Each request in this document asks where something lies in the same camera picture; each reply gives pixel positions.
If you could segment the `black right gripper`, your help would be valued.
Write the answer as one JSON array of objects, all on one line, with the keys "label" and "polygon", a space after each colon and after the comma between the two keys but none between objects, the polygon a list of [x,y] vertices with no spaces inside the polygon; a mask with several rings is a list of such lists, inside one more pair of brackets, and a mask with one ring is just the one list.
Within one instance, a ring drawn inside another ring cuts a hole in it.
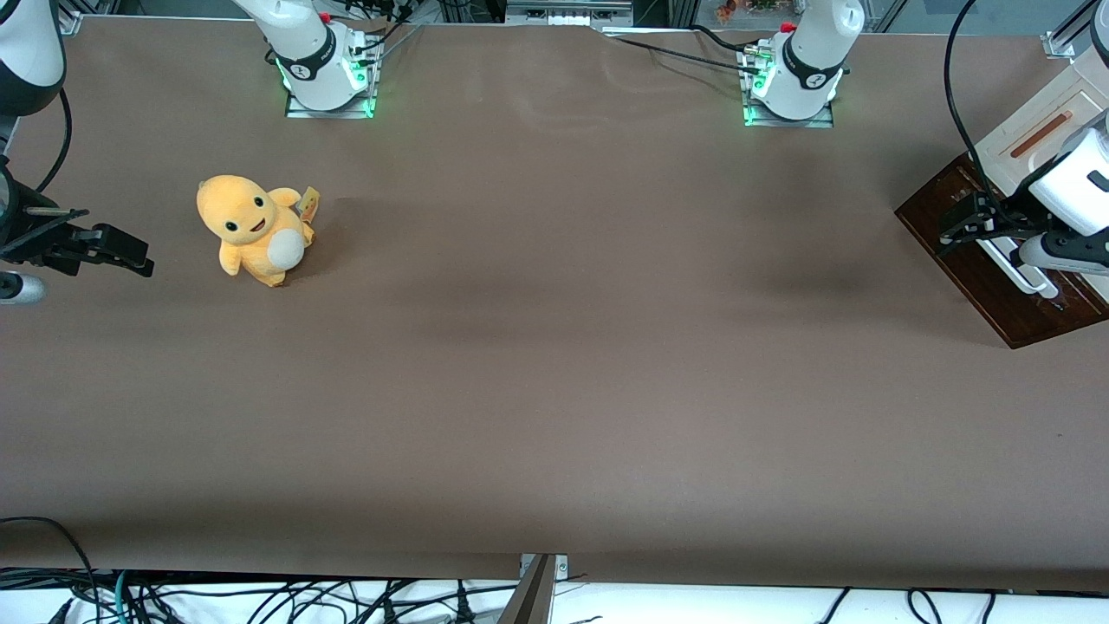
[{"label": "black right gripper", "polygon": [[55,272],[78,276],[81,265],[116,266],[153,276],[154,260],[147,259],[149,244],[126,231],[110,224],[92,228],[92,249],[80,238],[83,232],[73,224],[88,215],[88,209],[3,207],[3,245],[1,259],[11,264],[44,266]]}]

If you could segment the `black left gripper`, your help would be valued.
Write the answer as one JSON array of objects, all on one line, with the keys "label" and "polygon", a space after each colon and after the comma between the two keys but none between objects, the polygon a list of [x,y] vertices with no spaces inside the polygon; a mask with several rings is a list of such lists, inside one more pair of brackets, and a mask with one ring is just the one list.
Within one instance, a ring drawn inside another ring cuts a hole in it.
[{"label": "black left gripper", "polygon": [[952,206],[950,229],[940,233],[938,255],[975,241],[1027,241],[1048,231],[1051,219],[1054,214],[1038,198],[993,200],[987,192],[973,192]]}]

